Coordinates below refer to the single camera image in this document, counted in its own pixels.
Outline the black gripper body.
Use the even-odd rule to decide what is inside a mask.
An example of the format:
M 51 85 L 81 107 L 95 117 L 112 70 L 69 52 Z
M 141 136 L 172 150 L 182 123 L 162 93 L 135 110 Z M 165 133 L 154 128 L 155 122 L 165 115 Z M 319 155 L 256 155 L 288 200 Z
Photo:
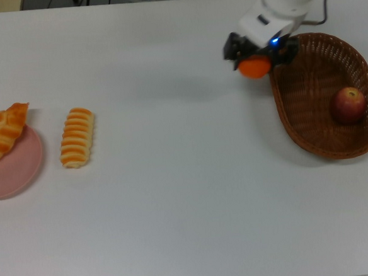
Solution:
M 247 59 L 254 55 L 268 55 L 272 51 L 272 48 L 270 45 L 267 45 L 266 47 L 259 47 L 250 39 L 244 38 L 241 44 L 241 50 L 242 57 Z

